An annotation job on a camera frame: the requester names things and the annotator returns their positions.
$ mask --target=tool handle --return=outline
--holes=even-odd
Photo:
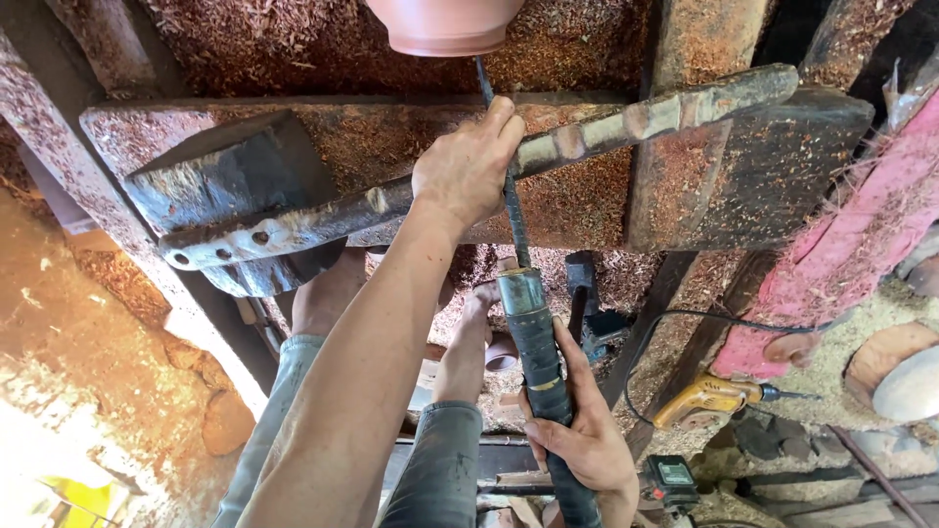
[[[532,414],[570,427],[574,413],[561,375],[550,310],[542,307],[534,312],[510,315],[506,316],[506,321],[525,371],[526,394]],[[600,511],[593,491],[574,477],[563,458],[551,452],[547,454],[547,467],[564,516],[564,525],[599,528]]]

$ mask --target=clay pot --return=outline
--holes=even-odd
[[[505,332],[494,332],[492,344],[485,350],[485,369],[489,372],[508,370],[518,361],[516,342]]]
[[[368,0],[402,54],[466,56],[494,52],[525,0]]]

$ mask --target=power cord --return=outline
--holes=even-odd
[[[659,321],[662,320],[665,316],[700,316],[703,318],[712,318],[719,319],[730,324],[737,324],[740,326],[747,326],[749,328],[755,328],[757,330],[763,330],[766,332],[786,332],[788,334],[810,334],[812,332],[822,332],[831,326],[831,322],[826,322],[823,325],[815,327],[805,327],[805,326],[773,326],[769,324],[760,324],[758,322],[743,320],[740,318],[734,318],[731,316],[723,316],[720,314],[712,314],[709,312],[699,312],[697,310],[666,310],[656,316],[652,320],[652,324],[649,325],[649,329],[646,330],[645,335],[642,337],[642,341],[639,342],[639,347],[636,349],[636,353],[633,354],[632,359],[629,360],[629,368],[626,370],[629,374],[626,376],[626,385],[623,388],[623,399],[626,400],[626,406],[629,407],[629,410],[635,414],[639,420],[642,420],[646,424],[651,425],[652,420],[646,418],[639,411],[636,410],[636,407],[633,406],[633,402],[629,399],[629,382],[633,379],[633,369],[636,368],[636,365],[639,363],[639,359],[642,358],[642,354],[645,353],[646,348],[649,347],[649,342],[652,341],[653,333],[655,332],[655,327],[658,326]]]

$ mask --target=pot base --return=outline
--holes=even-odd
[[[488,54],[505,44],[505,27],[498,27],[476,35],[448,39],[389,35],[388,43],[398,53],[417,56],[454,57]]]

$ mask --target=wrist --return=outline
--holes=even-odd
[[[438,228],[452,240],[454,245],[459,243],[459,240],[463,238],[463,234],[470,228],[452,211],[436,201],[422,196],[414,198],[408,211],[408,218],[419,219],[424,227]]]

